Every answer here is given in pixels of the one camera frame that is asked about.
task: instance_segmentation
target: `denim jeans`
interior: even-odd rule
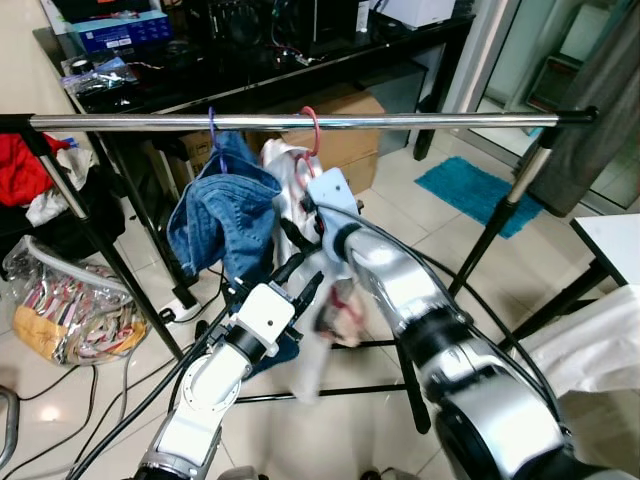
[[[264,281],[272,266],[271,202],[280,192],[240,134],[218,133],[209,161],[169,219],[167,237],[184,272],[196,275],[223,259],[232,284],[236,277]]]

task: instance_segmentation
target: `metal frame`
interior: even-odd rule
[[[464,285],[485,251],[502,230],[518,207],[520,198],[529,184],[544,166],[552,149],[558,128],[562,125],[584,125],[594,121],[595,108],[578,112],[538,113],[502,113],[502,114],[400,114],[400,115],[328,115],[317,118],[318,125],[326,130],[341,129],[385,129],[434,130],[438,128],[486,128],[486,127],[533,127],[546,128],[538,140],[538,148],[531,151],[528,163],[522,169],[511,191],[499,203],[487,224],[485,231],[456,275],[450,287],[452,295]],[[218,130],[247,131],[284,131],[312,129],[314,121],[300,115],[218,115]],[[183,354],[166,325],[154,309],[149,298],[142,290],[133,273],[128,269],[122,257],[100,234],[100,226],[92,223],[90,212],[63,172],[51,149],[44,139],[42,131],[190,131],[209,128],[207,115],[0,115],[0,133],[18,133],[22,135],[31,152],[40,159],[40,163],[59,189],[74,216],[78,219],[89,240],[104,255],[114,272],[122,280],[138,304],[142,313],[156,329],[167,348],[178,359]],[[354,393],[384,392],[407,390],[416,428],[426,433],[431,422],[426,406],[420,394],[420,387],[409,359],[394,341],[365,342],[362,347],[395,345],[398,351],[400,367],[405,379],[404,385],[376,385],[362,388],[324,390],[320,396],[345,395]],[[290,393],[273,394],[240,399],[238,403],[292,398]]]

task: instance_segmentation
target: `blue mat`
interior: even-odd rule
[[[461,157],[451,157],[418,178],[416,183],[483,225],[491,218],[497,203],[511,190],[508,182],[483,172]],[[512,237],[541,210],[538,202],[525,195],[500,236]]]

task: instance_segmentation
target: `gray curtain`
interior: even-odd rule
[[[529,187],[557,216],[567,215],[615,157],[640,120],[640,1],[583,65],[562,102],[562,110],[595,105],[598,120],[566,128],[545,168]]]

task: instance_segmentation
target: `red cloth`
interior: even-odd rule
[[[69,148],[66,142],[45,135],[53,154]],[[53,187],[40,161],[18,134],[0,134],[0,204],[29,205],[31,200]]]

